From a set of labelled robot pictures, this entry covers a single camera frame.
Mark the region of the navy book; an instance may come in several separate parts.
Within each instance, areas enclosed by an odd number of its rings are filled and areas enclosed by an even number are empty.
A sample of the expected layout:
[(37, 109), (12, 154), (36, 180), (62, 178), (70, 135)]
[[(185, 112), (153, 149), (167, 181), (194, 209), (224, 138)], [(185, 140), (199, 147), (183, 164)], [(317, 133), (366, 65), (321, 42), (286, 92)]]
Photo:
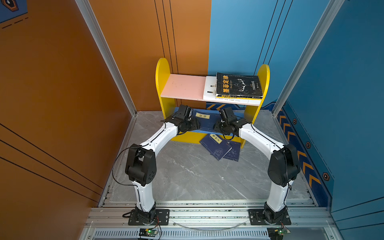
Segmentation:
[(200, 128), (194, 130), (194, 132), (205, 131), (217, 133), (218, 131), (215, 130), (215, 124), (222, 120), (219, 113), (208, 114), (203, 112), (193, 112), (192, 117), (193, 119), (197, 119), (200, 124)]
[(200, 144), (218, 161), (220, 161), (233, 148), (227, 141), (215, 134), (207, 134), (200, 141)]

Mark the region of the black book yellow title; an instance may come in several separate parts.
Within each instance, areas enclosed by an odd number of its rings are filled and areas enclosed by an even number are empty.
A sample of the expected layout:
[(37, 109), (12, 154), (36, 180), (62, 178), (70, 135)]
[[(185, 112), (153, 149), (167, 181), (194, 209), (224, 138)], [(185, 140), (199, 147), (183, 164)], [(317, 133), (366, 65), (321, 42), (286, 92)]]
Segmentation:
[(216, 96), (262, 98), (263, 89), (259, 77), (217, 73)]

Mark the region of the white book brown pattern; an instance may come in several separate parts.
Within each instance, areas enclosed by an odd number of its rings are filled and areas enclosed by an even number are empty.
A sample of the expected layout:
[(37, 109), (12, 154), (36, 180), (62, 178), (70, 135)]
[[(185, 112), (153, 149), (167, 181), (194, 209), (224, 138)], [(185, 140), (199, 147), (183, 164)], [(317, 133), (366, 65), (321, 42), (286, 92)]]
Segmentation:
[(216, 102), (223, 104), (237, 104), (246, 106), (260, 106), (261, 99), (226, 99), (216, 97), (216, 77), (206, 76), (206, 82), (203, 92), (203, 100), (206, 102)]

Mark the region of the yellow cartoon cover book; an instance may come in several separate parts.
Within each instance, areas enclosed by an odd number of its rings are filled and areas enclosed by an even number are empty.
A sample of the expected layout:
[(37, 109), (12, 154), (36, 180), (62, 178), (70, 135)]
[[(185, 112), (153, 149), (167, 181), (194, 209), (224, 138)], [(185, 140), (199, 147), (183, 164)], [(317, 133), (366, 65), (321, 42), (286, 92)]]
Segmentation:
[(217, 99), (242, 99), (242, 100), (261, 100), (262, 98), (236, 97), (236, 96), (216, 96)]

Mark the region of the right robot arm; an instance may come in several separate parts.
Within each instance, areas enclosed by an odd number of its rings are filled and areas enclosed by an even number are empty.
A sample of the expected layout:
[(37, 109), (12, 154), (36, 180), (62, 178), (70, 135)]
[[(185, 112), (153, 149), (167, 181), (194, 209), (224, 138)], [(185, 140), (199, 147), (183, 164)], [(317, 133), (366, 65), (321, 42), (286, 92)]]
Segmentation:
[(296, 147), (274, 140), (251, 122), (238, 118), (231, 108), (220, 110), (220, 116), (221, 119), (214, 125), (215, 131), (248, 141), (270, 159), (268, 176), (272, 183), (269, 197), (264, 204), (263, 217), (269, 225), (282, 223), (288, 215), (286, 200), (289, 191), (301, 172)]

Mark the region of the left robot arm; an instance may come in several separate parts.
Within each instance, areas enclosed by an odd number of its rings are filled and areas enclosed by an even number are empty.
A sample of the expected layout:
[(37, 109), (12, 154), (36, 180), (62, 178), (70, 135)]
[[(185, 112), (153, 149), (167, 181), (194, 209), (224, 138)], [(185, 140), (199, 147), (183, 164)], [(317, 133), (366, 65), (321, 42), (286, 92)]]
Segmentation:
[(177, 112), (163, 120), (161, 128), (149, 139), (129, 147), (125, 173), (135, 186), (136, 211), (139, 214), (149, 218), (155, 214), (152, 181), (157, 173), (157, 155), (172, 138), (199, 129), (200, 124), (193, 117), (193, 109), (181, 105)]

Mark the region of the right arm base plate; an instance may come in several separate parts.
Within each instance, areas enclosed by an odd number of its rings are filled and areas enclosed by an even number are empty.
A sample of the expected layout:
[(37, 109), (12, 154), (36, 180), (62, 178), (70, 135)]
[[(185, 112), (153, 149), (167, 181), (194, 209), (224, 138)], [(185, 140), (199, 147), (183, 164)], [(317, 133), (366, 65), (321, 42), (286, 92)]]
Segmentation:
[(252, 226), (280, 226), (281, 224), (290, 226), (292, 224), (287, 208), (277, 213), (268, 210), (267, 214), (264, 209), (249, 209), (248, 214)]

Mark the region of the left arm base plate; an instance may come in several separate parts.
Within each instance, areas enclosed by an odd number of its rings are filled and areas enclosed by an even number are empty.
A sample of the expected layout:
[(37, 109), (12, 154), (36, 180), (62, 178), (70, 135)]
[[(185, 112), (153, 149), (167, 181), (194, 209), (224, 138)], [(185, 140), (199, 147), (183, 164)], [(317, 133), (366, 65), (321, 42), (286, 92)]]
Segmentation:
[(129, 226), (167, 226), (170, 219), (169, 209), (155, 209), (148, 213), (141, 210), (133, 210), (130, 214)]

